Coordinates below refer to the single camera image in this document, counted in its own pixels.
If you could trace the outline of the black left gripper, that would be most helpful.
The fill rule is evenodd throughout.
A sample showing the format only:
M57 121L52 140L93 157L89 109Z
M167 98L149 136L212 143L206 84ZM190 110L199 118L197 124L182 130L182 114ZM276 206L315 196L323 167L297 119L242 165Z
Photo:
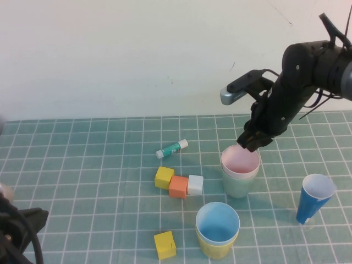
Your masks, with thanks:
M38 234L38 232L46 225L49 214L48 211L38 207L20 210L19 212L22 213L36 234ZM18 219L15 222L15 244L18 249L26 249L27 246L31 243L28 231Z

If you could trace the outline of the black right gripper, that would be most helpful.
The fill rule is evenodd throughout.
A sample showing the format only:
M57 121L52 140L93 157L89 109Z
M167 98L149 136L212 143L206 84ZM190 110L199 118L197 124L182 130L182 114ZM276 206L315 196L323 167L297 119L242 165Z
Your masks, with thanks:
M273 138L287 130L315 91L316 87L312 85L297 85L285 78L277 79L271 93L266 93L266 97L254 107L237 143L250 152L269 145Z

